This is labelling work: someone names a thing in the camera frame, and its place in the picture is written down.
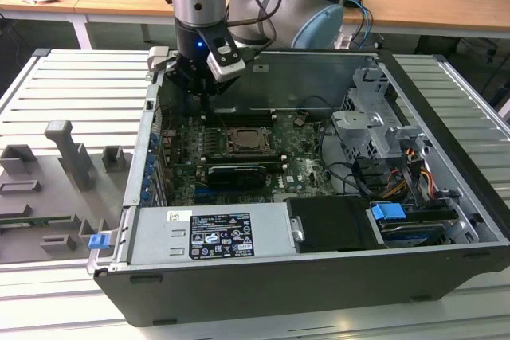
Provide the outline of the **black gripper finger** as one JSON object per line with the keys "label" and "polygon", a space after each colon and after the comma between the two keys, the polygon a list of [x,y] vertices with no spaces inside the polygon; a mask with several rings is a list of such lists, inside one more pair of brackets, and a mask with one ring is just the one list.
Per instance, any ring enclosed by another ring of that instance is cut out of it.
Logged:
{"label": "black gripper finger", "polygon": [[210,98],[221,95],[237,80],[237,77],[224,82],[217,82],[215,79],[206,80],[204,87],[204,112],[206,114],[210,113]]}
{"label": "black gripper finger", "polygon": [[198,67],[189,60],[172,61],[167,77],[182,94],[183,112],[187,115],[200,115],[204,83]]}

